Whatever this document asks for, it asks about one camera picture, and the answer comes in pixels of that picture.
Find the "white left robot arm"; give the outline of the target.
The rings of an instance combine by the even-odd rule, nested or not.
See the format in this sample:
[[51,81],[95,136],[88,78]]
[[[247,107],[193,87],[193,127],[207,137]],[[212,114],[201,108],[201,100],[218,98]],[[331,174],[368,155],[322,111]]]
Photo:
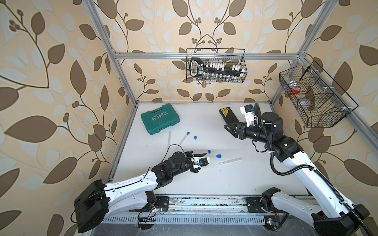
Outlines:
[[106,217],[124,211],[148,212],[164,208],[154,190],[172,183],[179,174],[190,171],[198,173],[210,163],[206,153],[177,151],[145,174],[117,183],[92,182],[74,201],[73,215],[79,233],[85,233],[98,226]]

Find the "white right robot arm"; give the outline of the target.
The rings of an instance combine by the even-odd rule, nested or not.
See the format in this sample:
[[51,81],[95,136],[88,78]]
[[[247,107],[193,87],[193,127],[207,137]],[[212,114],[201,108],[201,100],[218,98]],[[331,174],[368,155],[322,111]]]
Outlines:
[[351,236],[362,228],[374,233],[365,223],[369,211],[345,197],[315,166],[303,148],[283,132],[283,120],[273,112],[255,114],[254,123],[226,124],[235,138],[264,143],[270,154],[272,171],[279,176],[296,175],[317,201],[311,205],[272,187],[262,194],[265,211],[285,211],[312,226],[320,236]]

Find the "black flat tool case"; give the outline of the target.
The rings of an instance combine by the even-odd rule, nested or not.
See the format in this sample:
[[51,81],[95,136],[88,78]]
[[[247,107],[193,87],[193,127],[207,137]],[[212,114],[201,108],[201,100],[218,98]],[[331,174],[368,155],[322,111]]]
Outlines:
[[226,124],[236,124],[240,122],[230,107],[221,108],[219,112]]

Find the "green plastic tool case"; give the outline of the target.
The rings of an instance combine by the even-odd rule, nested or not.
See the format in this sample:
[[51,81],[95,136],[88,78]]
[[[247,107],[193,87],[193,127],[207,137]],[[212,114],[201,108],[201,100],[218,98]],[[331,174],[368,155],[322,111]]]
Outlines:
[[157,134],[180,122],[179,115],[171,104],[165,104],[157,109],[143,113],[141,114],[141,119],[150,135]]

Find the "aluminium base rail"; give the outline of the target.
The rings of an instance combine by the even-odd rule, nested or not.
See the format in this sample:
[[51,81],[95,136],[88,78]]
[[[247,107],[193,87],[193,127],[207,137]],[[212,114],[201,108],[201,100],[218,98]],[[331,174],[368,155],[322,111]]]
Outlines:
[[197,198],[155,196],[148,191],[127,199],[130,206],[121,204],[105,206],[98,210],[78,214],[81,220],[78,229],[86,232],[101,222],[138,223],[143,227],[155,224],[179,225],[270,225],[278,227],[289,216],[289,210],[263,210],[261,197],[242,198]]

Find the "aluminium frame post right rear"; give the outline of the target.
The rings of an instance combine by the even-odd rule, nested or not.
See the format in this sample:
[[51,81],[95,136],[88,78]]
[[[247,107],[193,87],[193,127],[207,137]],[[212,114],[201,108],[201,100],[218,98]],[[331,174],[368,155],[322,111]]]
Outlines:
[[265,52],[264,60],[282,60],[295,66],[304,59],[317,35],[329,18],[337,1],[301,1],[298,11],[289,12],[288,17],[272,18],[273,32],[282,32],[282,48]]

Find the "aluminium frame post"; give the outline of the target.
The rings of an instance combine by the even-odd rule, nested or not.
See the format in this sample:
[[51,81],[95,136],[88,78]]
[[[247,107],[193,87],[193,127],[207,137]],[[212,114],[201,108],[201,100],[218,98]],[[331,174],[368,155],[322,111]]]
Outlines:
[[265,52],[264,60],[282,60],[295,66],[304,59],[317,35],[329,18],[337,1],[301,1],[298,11],[289,12],[288,17],[272,18],[273,32],[282,32],[282,48]]
[[113,63],[114,67],[115,67],[115,70],[119,76],[119,79],[121,81],[121,84],[124,86],[124,89],[126,91],[126,93],[128,94],[129,98],[130,98],[130,103],[133,105],[133,107],[136,107],[137,106],[137,100],[135,98],[135,95],[133,94],[133,91],[132,91],[132,88],[126,78],[126,75],[122,69],[122,65],[120,64],[120,62],[117,60],[116,58],[116,51],[114,50],[114,48],[112,47],[112,44],[111,44],[111,41],[110,41],[110,38],[109,36],[107,35],[107,31],[105,29],[105,26],[102,24],[102,21],[101,21],[101,18],[95,8],[95,3],[93,1],[90,1],[90,0],[84,0],[83,1],[83,4],[86,8],[86,11],[88,13],[88,15],[90,16],[97,32],[98,32],[98,35],[102,41],[102,44],[106,50],[106,52],[108,53],[109,55],[109,58],[110,58],[110,61]]

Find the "aluminium frame post left rear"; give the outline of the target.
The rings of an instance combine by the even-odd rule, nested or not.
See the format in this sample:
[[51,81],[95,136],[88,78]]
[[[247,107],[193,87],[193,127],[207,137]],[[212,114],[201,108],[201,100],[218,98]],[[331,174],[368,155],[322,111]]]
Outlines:
[[112,44],[111,44],[111,41],[110,41],[110,38],[109,36],[107,35],[107,31],[105,29],[105,26],[102,24],[102,21],[101,21],[101,18],[95,8],[95,3],[93,1],[90,1],[90,0],[84,0],[83,1],[83,4],[86,8],[86,11],[88,13],[88,15],[90,16],[97,32],[98,32],[98,35],[102,41],[102,44],[106,50],[106,52],[108,53],[109,55],[109,58],[110,58],[110,61],[113,63],[114,67],[115,67],[115,70],[119,76],[119,79],[121,81],[121,84],[124,86],[124,89],[126,91],[126,93],[128,94],[129,98],[130,98],[130,103],[133,105],[133,107],[136,107],[137,106],[137,100],[135,98],[135,95],[133,94],[133,91],[132,91],[132,88],[126,78],[126,75],[122,69],[122,65],[120,64],[120,62],[117,60],[116,58],[116,51],[114,50],[114,48],[112,47]]

